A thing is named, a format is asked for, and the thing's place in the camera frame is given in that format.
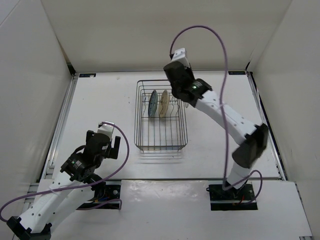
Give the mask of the cream floral plate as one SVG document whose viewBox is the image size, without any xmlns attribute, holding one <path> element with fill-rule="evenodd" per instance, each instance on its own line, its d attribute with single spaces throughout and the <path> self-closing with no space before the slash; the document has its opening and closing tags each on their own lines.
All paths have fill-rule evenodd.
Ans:
<svg viewBox="0 0 320 240">
<path fill-rule="evenodd" d="M 169 107 L 169 103 L 170 103 L 170 95 L 167 90 L 164 90 L 161 97 L 160 97 L 160 101 L 159 101 L 158 114 L 159 114 L 160 118 L 164 118 L 166 116 L 166 113 L 167 113 L 168 107 Z"/>
</svg>

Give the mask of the blue patterned plate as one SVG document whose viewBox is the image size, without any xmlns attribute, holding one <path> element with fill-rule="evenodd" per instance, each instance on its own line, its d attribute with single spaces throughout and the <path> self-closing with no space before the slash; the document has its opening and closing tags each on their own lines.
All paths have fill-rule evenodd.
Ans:
<svg viewBox="0 0 320 240">
<path fill-rule="evenodd" d="M 154 117 L 158 107 L 158 93 L 153 90 L 148 101 L 148 117 Z"/>
</svg>

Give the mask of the metal wire dish rack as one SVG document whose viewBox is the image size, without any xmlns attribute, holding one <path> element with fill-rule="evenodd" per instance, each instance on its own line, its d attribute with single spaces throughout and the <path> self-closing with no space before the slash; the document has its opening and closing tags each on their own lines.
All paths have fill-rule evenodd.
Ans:
<svg viewBox="0 0 320 240">
<path fill-rule="evenodd" d="M 166 80 L 139 80 L 135 95 L 134 144 L 141 152 L 180 151 L 188 143 L 185 104 Z"/>
</svg>

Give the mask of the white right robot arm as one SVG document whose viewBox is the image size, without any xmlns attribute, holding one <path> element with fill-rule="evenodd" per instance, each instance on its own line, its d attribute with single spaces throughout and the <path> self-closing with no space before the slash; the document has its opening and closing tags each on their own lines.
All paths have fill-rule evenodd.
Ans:
<svg viewBox="0 0 320 240">
<path fill-rule="evenodd" d="M 190 104 L 220 125 L 225 130 L 226 148 L 229 147 L 229 138 L 237 143 L 238 147 L 232 153 L 232 169 L 229 174 L 223 174 L 222 189 L 230 200 L 238 199 L 254 172 L 253 166 L 267 147 L 268 126 L 254 124 L 224 104 L 221 94 L 217 94 L 206 81 L 195 78 L 192 69 L 181 62 L 170 62 L 163 70 L 175 98 Z"/>
</svg>

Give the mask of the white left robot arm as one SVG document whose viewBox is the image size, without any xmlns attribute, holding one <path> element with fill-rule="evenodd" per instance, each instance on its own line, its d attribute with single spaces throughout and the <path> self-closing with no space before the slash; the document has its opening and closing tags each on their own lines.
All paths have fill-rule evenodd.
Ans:
<svg viewBox="0 0 320 240">
<path fill-rule="evenodd" d="M 49 240 L 51 233 L 66 217 L 89 200 L 100 200 L 106 182 L 95 174 L 102 161 L 113 158 L 113 128 L 87 131 L 85 145 L 79 146 L 62 164 L 49 189 L 19 216 L 6 225 L 20 240 Z"/>
</svg>

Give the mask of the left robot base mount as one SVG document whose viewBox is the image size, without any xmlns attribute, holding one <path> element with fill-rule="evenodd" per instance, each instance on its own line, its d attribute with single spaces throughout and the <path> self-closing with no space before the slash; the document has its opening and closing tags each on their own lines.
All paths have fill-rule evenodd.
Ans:
<svg viewBox="0 0 320 240">
<path fill-rule="evenodd" d="M 107 181 L 101 190 L 94 193 L 94 197 L 84 202 L 77 210 L 120 210 L 122 208 L 121 186 L 120 180 Z"/>
</svg>

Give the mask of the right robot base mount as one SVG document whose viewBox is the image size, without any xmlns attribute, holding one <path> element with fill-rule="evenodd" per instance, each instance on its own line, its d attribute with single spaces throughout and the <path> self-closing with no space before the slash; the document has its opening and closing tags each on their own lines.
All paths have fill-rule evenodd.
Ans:
<svg viewBox="0 0 320 240">
<path fill-rule="evenodd" d="M 240 189 L 224 191 L 222 184 L 209 184 L 206 188 L 209 193 L 211 211 L 256 211 L 258 205 L 252 184 L 246 184 Z"/>
</svg>

